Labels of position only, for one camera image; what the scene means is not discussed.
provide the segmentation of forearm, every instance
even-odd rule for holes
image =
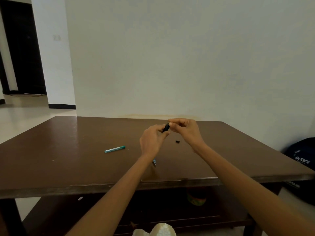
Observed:
[[[198,154],[269,236],[315,234],[310,222],[210,147],[199,147]]]
[[[152,157],[141,156],[128,172],[67,233],[66,236],[111,236],[124,214]]]

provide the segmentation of left hand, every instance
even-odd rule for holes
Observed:
[[[162,134],[158,134],[158,131],[162,132],[164,127],[165,124],[154,125],[144,131],[140,138],[142,155],[148,156],[152,158],[152,160],[155,158],[162,146],[164,139],[170,134],[170,131],[165,131]]]

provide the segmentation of doorway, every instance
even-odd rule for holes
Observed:
[[[46,94],[32,5],[0,0],[19,93]]]

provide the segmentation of floor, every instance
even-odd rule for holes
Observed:
[[[56,116],[76,116],[76,110],[49,109],[47,96],[13,97],[5,95],[6,104],[0,105],[0,143]],[[315,223],[315,206],[307,204],[286,189],[280,194],[287,204],[299,210]],[[37,203],[39,197],[18,198],[16,203],[23,220]],[[243,227],[180,234],[181,236],[241,236]]]

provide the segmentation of navy blue backpack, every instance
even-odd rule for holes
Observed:
[[[306,138],[291,145],[284,154],[315,170],[315,138]],[[315,180],[288,181],[284,187],[305,202],[315,205]]]

